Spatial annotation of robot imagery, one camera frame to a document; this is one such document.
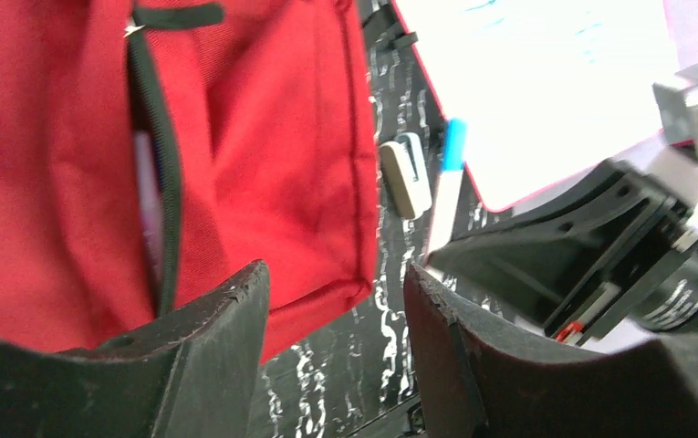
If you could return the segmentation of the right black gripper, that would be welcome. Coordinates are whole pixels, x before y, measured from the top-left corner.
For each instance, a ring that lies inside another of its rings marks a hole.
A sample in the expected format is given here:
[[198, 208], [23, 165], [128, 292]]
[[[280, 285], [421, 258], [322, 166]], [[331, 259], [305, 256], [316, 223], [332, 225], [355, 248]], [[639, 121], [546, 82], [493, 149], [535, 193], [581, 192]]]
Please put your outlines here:
[[582, 346], [624, 320], [652, 333], [695, 333], [690, 214], [656, 177], [607, 160], [552, 201], [454, 238], [427, 263], [558, 342]]

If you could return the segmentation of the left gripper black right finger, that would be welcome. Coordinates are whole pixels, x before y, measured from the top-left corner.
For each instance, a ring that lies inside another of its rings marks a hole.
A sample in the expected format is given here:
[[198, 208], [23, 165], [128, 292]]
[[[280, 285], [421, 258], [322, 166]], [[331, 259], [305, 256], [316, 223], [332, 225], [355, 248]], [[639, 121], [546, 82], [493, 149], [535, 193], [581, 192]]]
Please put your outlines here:
[[601, 354], [520, 328], [419, 266], [403, 295], [431, 437], [698, 437], [698, 334]]

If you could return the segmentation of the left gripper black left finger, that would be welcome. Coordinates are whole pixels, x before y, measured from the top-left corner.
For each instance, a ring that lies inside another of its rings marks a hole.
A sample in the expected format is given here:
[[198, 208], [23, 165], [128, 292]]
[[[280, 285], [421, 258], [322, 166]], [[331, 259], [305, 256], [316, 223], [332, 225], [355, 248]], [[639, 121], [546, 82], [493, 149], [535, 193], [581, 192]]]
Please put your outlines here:
[[0, 437], [243, 437], [269, 312], [255, 261], [96, 349], [0, 340]]

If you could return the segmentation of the blue-capped white marker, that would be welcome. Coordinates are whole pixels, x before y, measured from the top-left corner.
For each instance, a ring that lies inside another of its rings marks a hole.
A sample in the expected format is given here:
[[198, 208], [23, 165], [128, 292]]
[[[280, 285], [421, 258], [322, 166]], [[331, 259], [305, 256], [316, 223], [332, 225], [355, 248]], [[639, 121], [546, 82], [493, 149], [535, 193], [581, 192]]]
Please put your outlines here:
[[443, 137], [443, 156], [435, 186], [425, 260], [431, 253], [444, 247], [453, 235], [464, 175], [466, 133], [467, 124], [464, 120], [448, 120]]

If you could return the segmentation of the red backpack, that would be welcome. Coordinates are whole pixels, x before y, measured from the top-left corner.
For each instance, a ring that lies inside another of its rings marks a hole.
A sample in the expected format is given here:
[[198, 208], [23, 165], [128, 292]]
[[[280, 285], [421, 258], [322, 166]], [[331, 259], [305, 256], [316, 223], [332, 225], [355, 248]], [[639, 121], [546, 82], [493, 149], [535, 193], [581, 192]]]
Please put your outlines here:
[[270, 270], [269, 360], [373, 288], [352, 1], [0, 1], [0, 339], [91, 349]]

